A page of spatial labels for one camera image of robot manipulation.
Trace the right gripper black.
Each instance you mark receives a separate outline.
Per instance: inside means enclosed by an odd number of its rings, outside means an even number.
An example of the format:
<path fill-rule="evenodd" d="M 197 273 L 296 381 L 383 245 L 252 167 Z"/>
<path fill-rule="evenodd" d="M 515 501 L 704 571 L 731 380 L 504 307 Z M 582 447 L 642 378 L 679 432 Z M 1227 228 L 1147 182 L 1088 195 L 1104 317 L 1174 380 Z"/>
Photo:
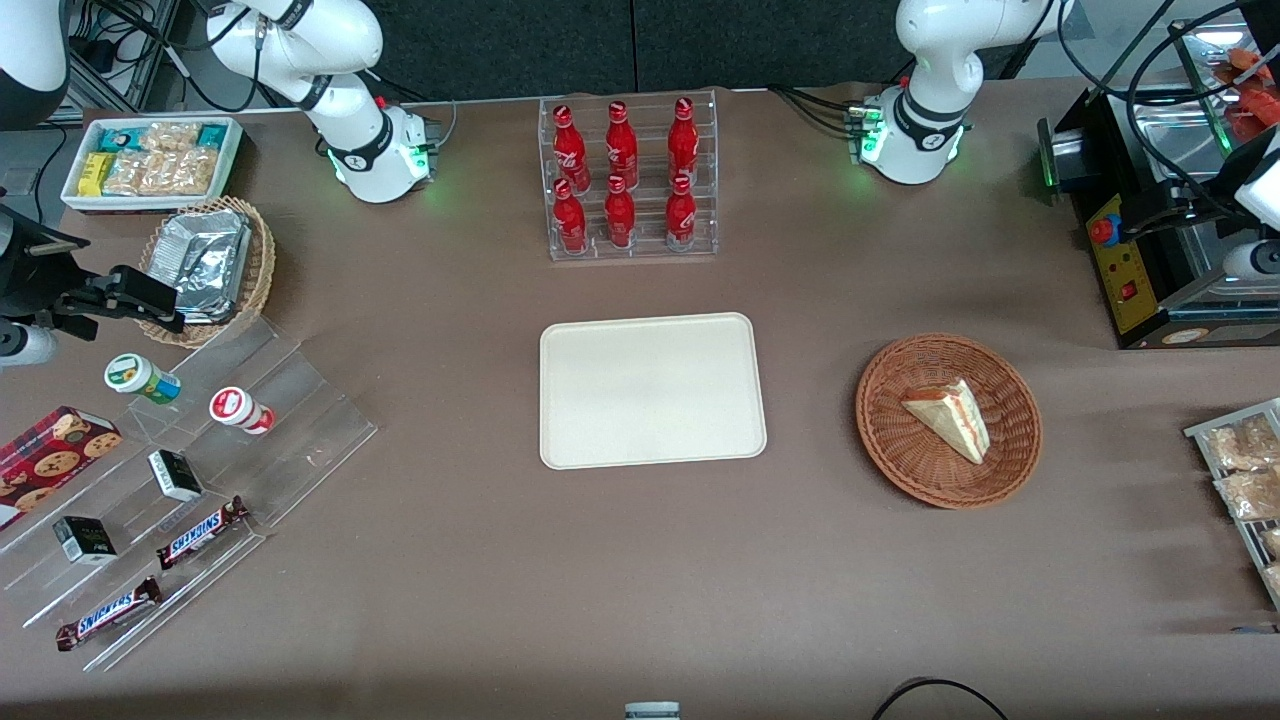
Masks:
<path fill-rule="evenodd" d="M 114 266 L 86 283 L 73 252 L 90 240 L 50 228 L 3 206 L 1 314 L 6 320 L 58 314 L 58 329 L 77 340 L 96 340 L 92 315 L 128 318 L 180 334 L 186 316 L 177 309 L 177 290 L 133 266 Z"/>

